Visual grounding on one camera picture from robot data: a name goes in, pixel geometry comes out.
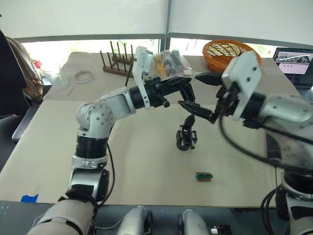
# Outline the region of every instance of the bag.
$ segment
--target bag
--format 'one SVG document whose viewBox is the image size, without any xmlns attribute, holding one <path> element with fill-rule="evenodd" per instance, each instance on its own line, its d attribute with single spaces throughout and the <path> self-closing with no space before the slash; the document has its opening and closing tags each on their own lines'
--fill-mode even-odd
<svg viewBox="0 0 313 235">
<path fill-rule="evenodd" d="M 40 102 L 43 97 L 43 82 L 39 72 L 36 70 L 32 59 L 25 47 L 15 39 L 6 37 L 15 57 L 22 69 L 26 79 L 27 87 L 24 91 L 29 94 L 36 102 Z"/>
</svg>

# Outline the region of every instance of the desk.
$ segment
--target desk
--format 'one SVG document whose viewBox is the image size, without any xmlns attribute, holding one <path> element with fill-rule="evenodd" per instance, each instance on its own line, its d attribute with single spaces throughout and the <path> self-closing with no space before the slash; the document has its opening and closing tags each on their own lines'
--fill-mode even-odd
<svg viewBox="0 0 313 235">
<path fill-rule="evenodd" d="M 194 71 L 208 71 L 203 56 L 186 56 L 185 58 Z M 257 91 L 264 94 L 298 94 L 295 87 L 280 71 L 273 59 L 263 58 L 262 60 L 263 77 Z M 124 86 L 125 77 L 103 72 L 102 66 L 99 53 L 73 52 L 62 68 L 69 80 L 69 86 L 63 90 L 51 88 L 44 99 L 93 101 L 103 94 Z M 81 70 L 91 71 L 94 78 L 88 83 L 77 83 L 74 80 L 74 75 Z M 134 85 L 134 80 L 130 78 L 128 86 L 132 87 Z M 191 81 L 191 85 L 199 104 L 216 103 L 215 95 L 220 87 L 208 86 L 196 79 Z M 166 98 L 170 103 L 177 103 L 178 100 L 182 100 L 179 92 L 168 95 Z"/>
<path fill-rule="evenodd" d="M 55 203 L 67 189 L 75 151 L 75 111 L 81 101 L 45 100 L 0 173 L 0 200 Z M 274 169 L 240 154 L 222 139 L 217 125 L 196 118 L 196 149 L 182 152 L 175 134 L 188 113 L 178 104 L 138 110 L 116 122 L 109 144 L 116 184 L 109 204 L 257 207 L 275 187 Z M 263 131 L 243 128 L 229 118 L 231 137 L 265 154 Z M 211 182 L 197 182 L 197 171 Z"/>
</svg>

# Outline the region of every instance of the chair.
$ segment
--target chair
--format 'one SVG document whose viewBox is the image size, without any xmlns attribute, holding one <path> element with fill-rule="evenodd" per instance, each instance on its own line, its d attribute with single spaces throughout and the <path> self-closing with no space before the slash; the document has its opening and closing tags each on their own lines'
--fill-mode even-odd
<svg viewBox="0 0 313 235">
<path fill-rule="evenodd" d="M 0 31 L 0 171 L 39 105 L 32 106 L 23 91 L 27 86 L 19 63 Z"/>
</svg>

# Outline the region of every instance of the keyboard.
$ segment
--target keyboard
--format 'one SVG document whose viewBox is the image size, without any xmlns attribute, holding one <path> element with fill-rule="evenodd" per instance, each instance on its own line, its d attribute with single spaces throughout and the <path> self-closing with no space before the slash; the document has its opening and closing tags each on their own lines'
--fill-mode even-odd
<svg viewBox="0 0 313 235">
<path fill-rule="evenodd" d="M 300 95 L 309 102 L 313 102 L 313 91 L 311 89 L 297 89 Z"/>
</svg>

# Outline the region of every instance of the wicker basket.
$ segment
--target wicker basket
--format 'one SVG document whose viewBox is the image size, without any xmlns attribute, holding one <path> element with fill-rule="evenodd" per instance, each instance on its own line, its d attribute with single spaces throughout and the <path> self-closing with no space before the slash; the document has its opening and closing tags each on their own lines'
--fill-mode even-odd
<svg viewBox="0 0 313 235">
<path fill-rule="evenodd" d="M 204 45 L 202 53 L 210 71 L 224 72 L 232 58 L 249 50 L 254 51 L 261 64 L 261 57 L 255 50 L 235 40 L 213 40 Z"/>
</svg>

